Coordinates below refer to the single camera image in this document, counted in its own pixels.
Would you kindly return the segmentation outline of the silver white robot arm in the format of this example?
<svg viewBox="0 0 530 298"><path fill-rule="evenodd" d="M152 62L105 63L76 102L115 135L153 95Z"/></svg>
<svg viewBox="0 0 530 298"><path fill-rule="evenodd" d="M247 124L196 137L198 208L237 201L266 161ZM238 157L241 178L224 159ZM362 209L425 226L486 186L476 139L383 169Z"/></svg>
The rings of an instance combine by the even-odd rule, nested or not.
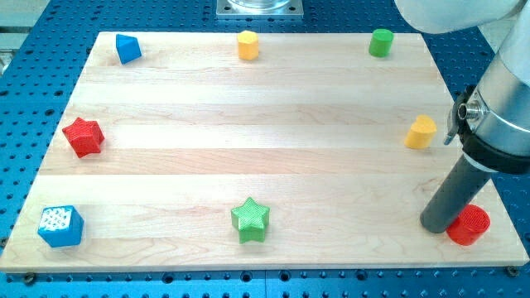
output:
<svg viewBox="0 0 530 298"><path fill-rule="evenodd" d="M395 0L418 31L441 34L516 16L477 86L447 119L445 144L458 137L465 159L482 171L529 171L529 3L520 0Z"/></svg>

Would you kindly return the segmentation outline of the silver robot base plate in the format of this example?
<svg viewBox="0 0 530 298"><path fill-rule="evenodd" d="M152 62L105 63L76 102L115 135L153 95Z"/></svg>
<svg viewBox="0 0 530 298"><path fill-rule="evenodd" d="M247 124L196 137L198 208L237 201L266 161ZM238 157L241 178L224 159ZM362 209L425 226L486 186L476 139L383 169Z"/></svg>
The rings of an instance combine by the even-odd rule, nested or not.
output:
<svg viewBox="0 0 530 298"><path fill-rule="evenodd" d="M302 0L217 0L215 13L220 19L302 18Z"/></svg>

